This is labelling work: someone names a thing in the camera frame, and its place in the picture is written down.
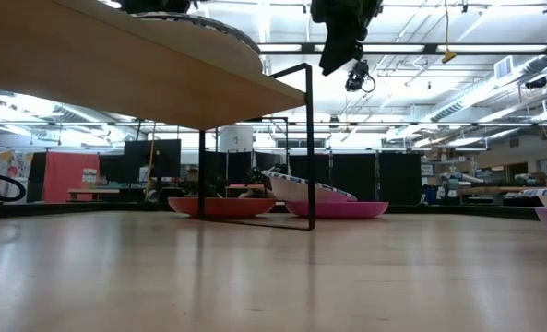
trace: wooden floor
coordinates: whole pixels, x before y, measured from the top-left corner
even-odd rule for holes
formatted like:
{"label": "wooden floor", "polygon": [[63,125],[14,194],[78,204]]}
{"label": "wooden floor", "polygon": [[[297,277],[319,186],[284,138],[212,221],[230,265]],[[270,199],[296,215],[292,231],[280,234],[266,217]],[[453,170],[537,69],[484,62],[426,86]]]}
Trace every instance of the wooden floor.
{"label": "wooden floor", "polygon": [[537,221],[313,232],[104,212],[0,222],[0,331],[547,332]]}

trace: white bowl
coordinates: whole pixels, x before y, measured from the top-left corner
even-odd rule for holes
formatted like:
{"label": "white bowl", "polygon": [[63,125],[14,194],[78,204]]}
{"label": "white bowl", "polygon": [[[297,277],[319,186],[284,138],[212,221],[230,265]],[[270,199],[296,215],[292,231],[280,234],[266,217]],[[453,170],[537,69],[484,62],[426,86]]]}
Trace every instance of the white bowl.
{"label": "white bowl", "polygon": [[[279,200],[300,202],[308,200],[308,181],[277,172],[262,171],[271,180],[273,195]],[[316,202],[347,202],[357,198],[327,184],[315,183]]]}

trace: ceiling duct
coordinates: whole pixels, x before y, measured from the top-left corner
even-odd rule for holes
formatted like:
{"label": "ceiling duct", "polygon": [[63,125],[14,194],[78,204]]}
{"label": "ceiling duct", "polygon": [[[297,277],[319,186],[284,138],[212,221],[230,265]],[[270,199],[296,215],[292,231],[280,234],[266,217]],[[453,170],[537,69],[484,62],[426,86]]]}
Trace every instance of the ceiling duct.
{"label": "ceiling duct", "polygon": [[[441,119],[463,110],[468,109],[474,104],[484,101],[499,91],[503,91],[502,87],[510,84],[522,84],[533,79],[536,75],[547,68],[547,55],[540,55],[532,58],[512,57],[513,70],[510,74],[496,77],[495,73],[491,73],[480,79],[476,83],[460,91],[456,96],[446,101],[435,105],[433,109],[423,118],[421,122],[437,122]],[[402,138],[416,132],[419,128],[410,130],[409,127],[400,128],[392,137],[388,139]]]}

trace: shelf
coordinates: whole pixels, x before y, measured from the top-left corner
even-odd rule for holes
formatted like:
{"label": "shelf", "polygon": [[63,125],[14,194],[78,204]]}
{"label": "shelf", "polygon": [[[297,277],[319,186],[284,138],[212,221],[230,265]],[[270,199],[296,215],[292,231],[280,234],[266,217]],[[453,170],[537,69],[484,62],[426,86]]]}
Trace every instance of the shelf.
{"label": "shelf", "polygon": [[0,1],[0,89],[200,130],[304,105],[213,34],[177,27],[97,0]]}

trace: white cylinder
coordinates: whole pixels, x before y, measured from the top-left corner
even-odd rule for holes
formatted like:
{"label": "white cylinder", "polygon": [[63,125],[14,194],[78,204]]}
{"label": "white cylinder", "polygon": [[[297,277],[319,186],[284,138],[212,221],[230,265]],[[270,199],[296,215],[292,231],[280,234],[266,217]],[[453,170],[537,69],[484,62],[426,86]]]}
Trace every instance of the white cylinder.
{"label": "white cylinder", "polygon": [[221,152],[250,152],[253,149],[251,125],[228,125],[220,133]]}

